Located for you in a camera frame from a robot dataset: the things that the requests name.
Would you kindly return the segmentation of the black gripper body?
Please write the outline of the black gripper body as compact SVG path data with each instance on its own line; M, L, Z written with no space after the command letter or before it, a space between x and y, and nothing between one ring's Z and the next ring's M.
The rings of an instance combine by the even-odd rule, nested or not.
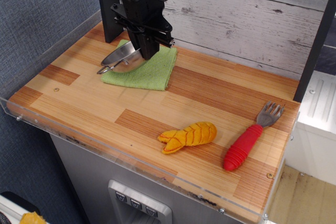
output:
M139 34L153 36L155 41L171 47L174 38L171 36L172 26L163 17L167 0L121 0L111 6L115 12L115 22L126 29Z

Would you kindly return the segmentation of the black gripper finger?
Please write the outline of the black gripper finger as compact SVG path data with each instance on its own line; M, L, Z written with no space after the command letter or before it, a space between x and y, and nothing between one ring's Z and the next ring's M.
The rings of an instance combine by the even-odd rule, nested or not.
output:
M127 32L134 49L139 49L138 32L131 29L127 29Z
M160 44L155 41L153 36L139 34L136 36L142 57L145 60L150 60L160 49Z

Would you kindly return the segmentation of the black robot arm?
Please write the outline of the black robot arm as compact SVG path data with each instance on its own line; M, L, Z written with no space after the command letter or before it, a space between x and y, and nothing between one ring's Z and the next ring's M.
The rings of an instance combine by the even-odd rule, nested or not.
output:
M132 45L145 60L151 59L160 45L172 47L172 25L163 17L167 0L121 0L113 4L115 22L124 27Z

